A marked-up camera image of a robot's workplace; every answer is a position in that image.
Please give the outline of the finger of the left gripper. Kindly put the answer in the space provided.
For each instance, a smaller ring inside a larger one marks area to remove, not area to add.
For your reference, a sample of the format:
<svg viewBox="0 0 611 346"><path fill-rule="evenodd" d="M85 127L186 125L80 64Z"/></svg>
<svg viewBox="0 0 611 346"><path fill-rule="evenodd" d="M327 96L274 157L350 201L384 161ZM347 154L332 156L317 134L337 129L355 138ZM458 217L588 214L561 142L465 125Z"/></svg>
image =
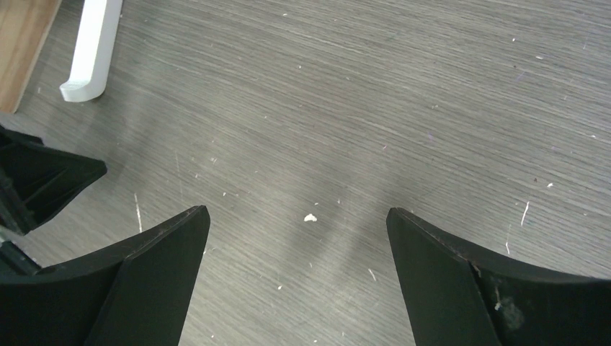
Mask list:
<svg viewBox="0 0 611 346"><path fill-rule="evenodd" d="M1 127L1 226L28 234L106 173L101 160L50 148L41 138Z"/></svg>

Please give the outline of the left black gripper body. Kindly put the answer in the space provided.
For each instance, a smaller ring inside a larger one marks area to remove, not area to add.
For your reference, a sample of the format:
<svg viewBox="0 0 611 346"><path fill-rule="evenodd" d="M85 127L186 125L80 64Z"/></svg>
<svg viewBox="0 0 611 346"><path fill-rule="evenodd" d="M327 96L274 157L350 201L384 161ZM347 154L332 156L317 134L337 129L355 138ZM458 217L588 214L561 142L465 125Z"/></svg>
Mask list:
<svg viewBox="0 0 611 346"><path fill-rule="evenodd" d="M1 232L2 275L35 275L40 270L41 266L36 261Z"/></svg>

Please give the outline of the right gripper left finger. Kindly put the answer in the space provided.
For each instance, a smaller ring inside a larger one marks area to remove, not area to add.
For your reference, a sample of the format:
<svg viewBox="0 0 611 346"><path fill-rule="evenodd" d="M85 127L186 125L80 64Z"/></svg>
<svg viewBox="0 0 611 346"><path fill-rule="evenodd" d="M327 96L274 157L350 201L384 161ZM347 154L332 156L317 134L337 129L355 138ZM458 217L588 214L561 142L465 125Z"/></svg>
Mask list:
<svg viewBox="0 0 611 346"><path fill-rule="evenodd" d="M35 275L1 274L1 343L177 345L209 229L198 205Z"/></svg>

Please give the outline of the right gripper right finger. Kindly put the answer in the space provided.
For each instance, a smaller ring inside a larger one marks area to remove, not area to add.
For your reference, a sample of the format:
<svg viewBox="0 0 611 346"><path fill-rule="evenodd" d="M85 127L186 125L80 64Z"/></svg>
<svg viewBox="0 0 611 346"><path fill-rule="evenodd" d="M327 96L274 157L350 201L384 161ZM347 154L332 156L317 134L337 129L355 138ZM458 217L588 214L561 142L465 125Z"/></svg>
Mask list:
<svg viewBox="0 0 611 346"><path fill-rule="evenodd" d="M403 208L386 218L418 345L608 345L610 282L491 251Z"/></svg>

